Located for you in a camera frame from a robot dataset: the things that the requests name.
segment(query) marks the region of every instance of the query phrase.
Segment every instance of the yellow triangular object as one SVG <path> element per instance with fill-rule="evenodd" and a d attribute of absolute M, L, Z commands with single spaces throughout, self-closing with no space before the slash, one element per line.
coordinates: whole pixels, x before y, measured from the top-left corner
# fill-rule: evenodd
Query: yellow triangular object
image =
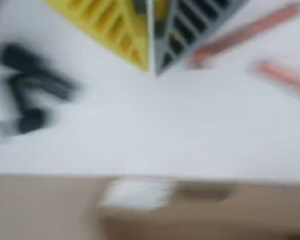
<path fill-rule="evenodd" d="M 147 14 L 137 13 L 135 0 L 45 0 L 93 39 L 148 70 Z"/>

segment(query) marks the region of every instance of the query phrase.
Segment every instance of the ridged plastic piece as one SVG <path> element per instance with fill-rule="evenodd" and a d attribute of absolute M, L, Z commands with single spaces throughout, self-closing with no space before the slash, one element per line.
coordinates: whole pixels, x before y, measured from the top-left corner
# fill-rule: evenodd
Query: ridged plastic piece
<path fill-rule="evenodd" d="M 154 25 L 157 75 L 197 50 L 248 0 L 167 1 L 165 21 Z"/>
<path fill-rule="evenodd" d="M 147 14 L 136 9 L 140 0 L 45 1 L 106 48 L 148 70 Z"/>

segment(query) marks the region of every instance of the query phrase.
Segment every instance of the white table surface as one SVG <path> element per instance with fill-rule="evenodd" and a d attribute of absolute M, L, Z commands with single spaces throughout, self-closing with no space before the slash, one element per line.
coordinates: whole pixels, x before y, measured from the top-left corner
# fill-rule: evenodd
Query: white table surface
<path fill-rule="evenodd" d="M 222 31 L 287 2 L 251 0 Z M 0 173 L 300 182 L 300 97 L 249 72 L 268 57 L 300 69 L 300 17 L 216 57 L 214 69 L 180 64 L 160 78 L 108 52 L 42 0 L 8 1 L 0 40 L 31 44 L 82 84 L 73 103 L 47 100 L 56 118 L 50 128 L 0 144 Z M 7 73 L 0 67 L 0 78 Z M 0 121 L 11 118 L 1 98 Z"/>

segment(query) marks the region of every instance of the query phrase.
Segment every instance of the white paper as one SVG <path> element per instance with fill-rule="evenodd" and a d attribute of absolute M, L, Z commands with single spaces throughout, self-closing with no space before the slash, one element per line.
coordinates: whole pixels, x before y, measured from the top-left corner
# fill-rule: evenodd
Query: white paper
<path fill-rule="evenodd" d="M 168 204 L 174 182 L 161 179 L 123 178 L 105 193 L 100 206 L 152 210 Z"/>

